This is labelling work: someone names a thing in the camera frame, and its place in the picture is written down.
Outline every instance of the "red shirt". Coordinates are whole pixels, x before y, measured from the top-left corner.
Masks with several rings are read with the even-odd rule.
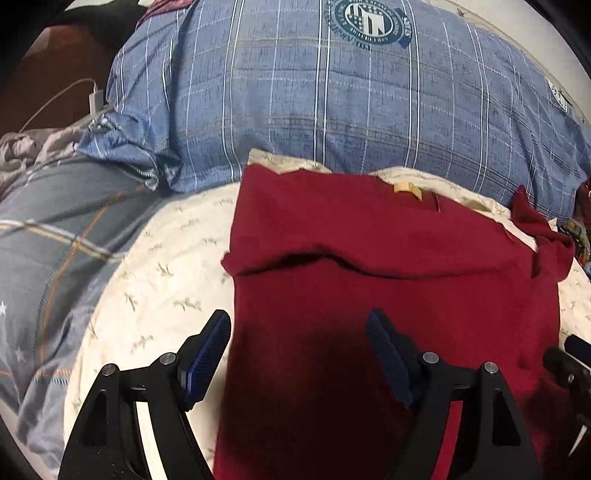
[[[218,480],[383,480],[410,415],[365,337],[373,307],[449,364],[497,363],[548,465],[569,412],[542,367],[558,342],[557,282],[574,246],[520,189],[502,225],[376,177],[245,170],[222,264],[235,324],[215,457]],[[436,474],[445,478],[455,433]]]

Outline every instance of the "metal screw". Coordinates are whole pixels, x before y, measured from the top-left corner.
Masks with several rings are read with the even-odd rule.
[[[106,364],[103,368],[100,369],[100,373],[108,377],[109,375],[114,374],[115,370],[117,370],[117,366],[115,364]]]
[[[486,362],[484,364],[484,370],[490,374],[496,374],[499,371],[499,366],[494,362]]]
[[[428,364],[436,364],[439,361],[439,355],[433,352],[425,352],[423,354],[423,360]]]
[[[160,363],[163,365],[170,365],[176,359],[177,359],[177,356],[171,352],[163,353],[162,355],[160,355]]]

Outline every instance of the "white star print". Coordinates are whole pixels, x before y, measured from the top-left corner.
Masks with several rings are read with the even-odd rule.
[[[25,361],[25,352],[23,352],[20,347],[17,348],[17,350],[14,352],[14,354],[17,356],[17,362],[23,363],[23,364],[27,363]]]

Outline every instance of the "white floral sheet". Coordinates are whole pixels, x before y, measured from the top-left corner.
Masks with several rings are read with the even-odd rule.
[[[306,168],[330,173],[312,161],[257,150],[251,151],[249,162],[277,172]],[[518,230],[509,220],[509,210],[492,199],[410,168],[389,168],[376,175],[389,183],[409,180],[451,198],[502,223],[535,249],[535,240]],[[130,249],[105,289],[80,347],[64,405],[66,442],[102,365],[113,362],[123,370],[147,366],[199,332],[215,309],[233,318],[233,281],[220,260],[229,248],[238,189],[238,184],[230,184],[168,204]],[[576,261],[558,289],[561,343],[571,333],[591,340],[591,284]],[[227,361],[226,351],[205,400],[187,415],[210,467]],[[145,404],[138,405],[138,415],[152,478],[165,479]]]

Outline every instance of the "yellow tag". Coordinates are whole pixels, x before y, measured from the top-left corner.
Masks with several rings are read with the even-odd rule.
[[[423,193],[419,187],[410,183],[409,181],[401,181],[399,183],[394,184],[394,193],[398,192],[410,192],[412,193],[418,200],[423,199]]]

